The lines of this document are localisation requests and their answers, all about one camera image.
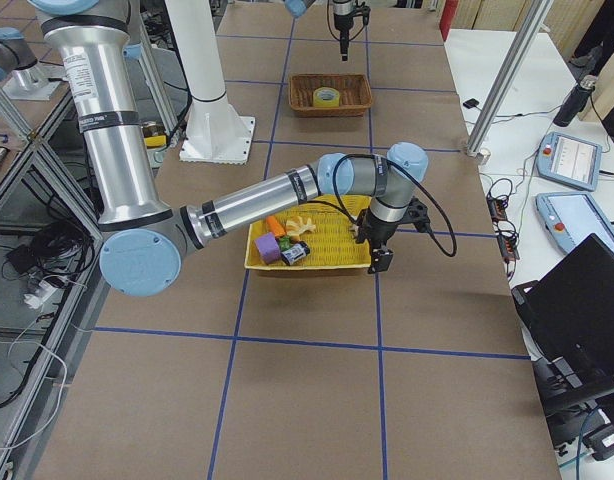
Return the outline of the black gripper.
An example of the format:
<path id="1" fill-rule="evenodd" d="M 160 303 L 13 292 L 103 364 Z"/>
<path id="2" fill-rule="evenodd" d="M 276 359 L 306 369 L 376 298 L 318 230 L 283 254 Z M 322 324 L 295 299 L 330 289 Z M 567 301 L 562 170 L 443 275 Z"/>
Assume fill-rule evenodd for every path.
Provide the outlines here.
<path id="1" fill-rule="evenodd" d="M 393 251 L 387 243 L 395 234 L 398 222 L 388 222 L 378 218 L 370 209 L 363 209 L 356 222 L 357 233 L 355 242 L 367 242 L 370 249 L 371 263 L 368 274 L 378 274 L 389 269 L 393 259 Z"/>

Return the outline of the silver robot arm with blue joints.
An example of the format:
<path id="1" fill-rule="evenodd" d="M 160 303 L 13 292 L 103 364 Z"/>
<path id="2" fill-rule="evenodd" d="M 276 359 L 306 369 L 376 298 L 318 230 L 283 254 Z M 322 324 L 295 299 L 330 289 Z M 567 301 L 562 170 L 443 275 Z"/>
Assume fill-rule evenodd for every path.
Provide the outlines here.
<path id="1" fill-rule="evenodd" d="M 34 7 L 45 40 L 62 57 L 92 158 L 104 205 L 99 265 L 114 289 L 130 296 L 158 294 L 175 282 L 191 252 L 324 194 L 366 195 L 367 209 L 378 218 L 405 223 L 429 162 L 422 148 L 407 142 L 383 156 L 325 155 L 199 207 L 172 209 L 154 184 L 125 63 L 138 5 L 38 1 Z"/>

